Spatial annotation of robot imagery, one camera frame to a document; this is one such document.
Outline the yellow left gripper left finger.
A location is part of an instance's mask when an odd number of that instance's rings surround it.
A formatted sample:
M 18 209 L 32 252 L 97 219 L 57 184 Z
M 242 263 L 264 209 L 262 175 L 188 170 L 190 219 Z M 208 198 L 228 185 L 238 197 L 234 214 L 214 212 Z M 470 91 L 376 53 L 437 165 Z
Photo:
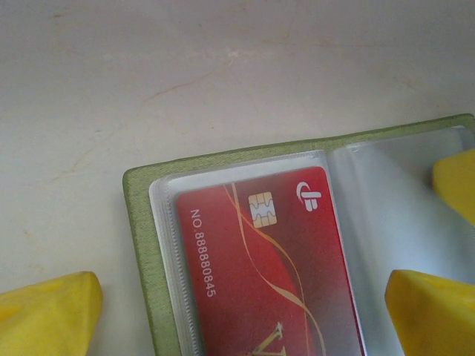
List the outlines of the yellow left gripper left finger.
M 0 293 L 0 356 L 86 356 L 101 310 L 91 271 Z

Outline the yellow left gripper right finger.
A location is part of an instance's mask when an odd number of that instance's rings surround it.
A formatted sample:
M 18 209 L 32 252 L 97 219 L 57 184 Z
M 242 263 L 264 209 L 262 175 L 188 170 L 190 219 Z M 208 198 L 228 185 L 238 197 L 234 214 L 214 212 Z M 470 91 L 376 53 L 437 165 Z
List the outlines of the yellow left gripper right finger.
M 384 299 L 404 356 L 475 356 L 475 285 L 394 270 Z

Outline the green card holder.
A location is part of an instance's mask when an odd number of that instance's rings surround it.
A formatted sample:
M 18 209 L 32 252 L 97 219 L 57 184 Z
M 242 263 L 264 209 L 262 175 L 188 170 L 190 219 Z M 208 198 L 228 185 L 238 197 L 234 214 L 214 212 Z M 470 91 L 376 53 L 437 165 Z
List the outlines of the green card holder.
M 122 184 L 156 356 L 179 356 L 167 250 L 160 246 L 149 188 L 191 173 L 243 177 L 257 165 L 302 167 L 326 160 L 336 191 L 343 244 L 367 356 L 403 356 L 383 304 L 391 271 L 414 269 L 475 283 L 475 226 L 431 189 L 437 161 L 475 148 L 475 116 L 464 113 L 409 125 L 194 156 L 133 168 Z

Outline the red credit card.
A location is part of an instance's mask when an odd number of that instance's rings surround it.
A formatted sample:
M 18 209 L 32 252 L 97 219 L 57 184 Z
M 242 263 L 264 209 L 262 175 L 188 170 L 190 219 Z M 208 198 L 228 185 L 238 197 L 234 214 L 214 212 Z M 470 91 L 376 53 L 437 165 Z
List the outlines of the red credit card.
M 205 356 L 364 356 L 327 173 L 179 194 Z

